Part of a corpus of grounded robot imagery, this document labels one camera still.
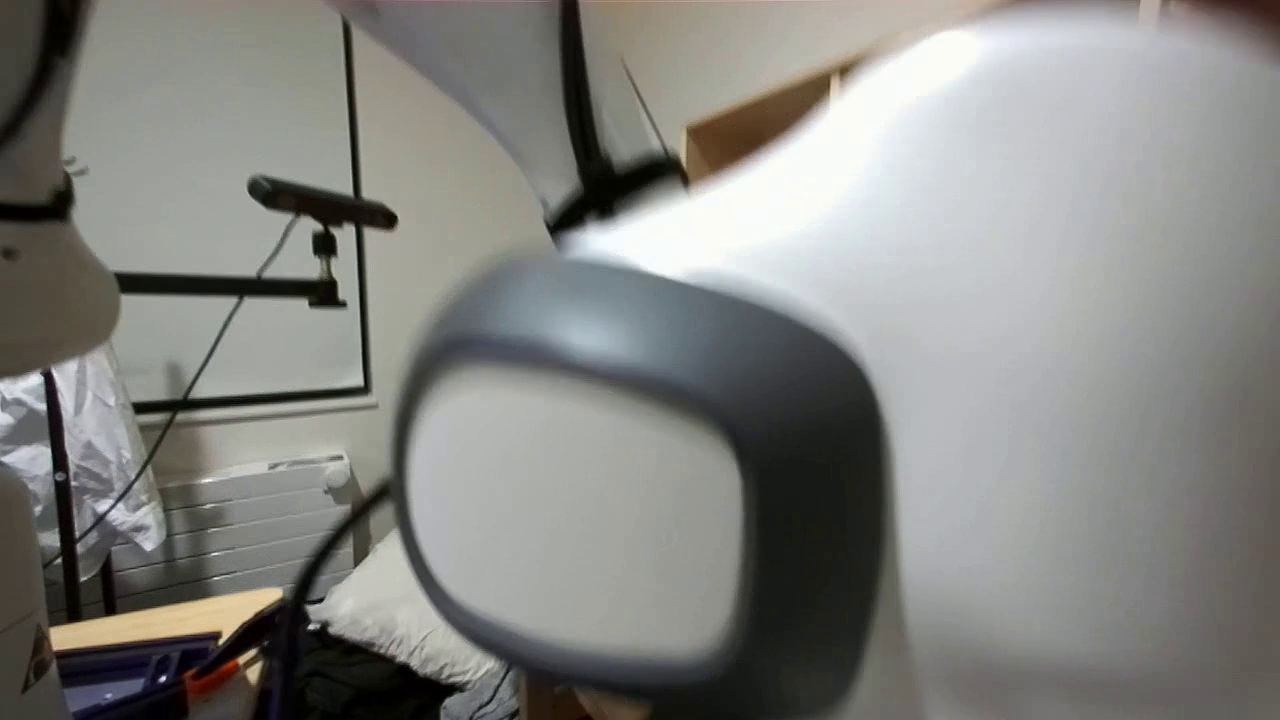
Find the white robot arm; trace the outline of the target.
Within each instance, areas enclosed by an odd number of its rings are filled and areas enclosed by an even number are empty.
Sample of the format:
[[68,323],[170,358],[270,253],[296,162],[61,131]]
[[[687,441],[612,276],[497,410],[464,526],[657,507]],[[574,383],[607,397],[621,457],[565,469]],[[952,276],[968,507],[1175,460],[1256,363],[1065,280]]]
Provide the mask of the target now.
[[415,583],[651,720],[1280,720],[1277,0],[1020,0],[469,280]]

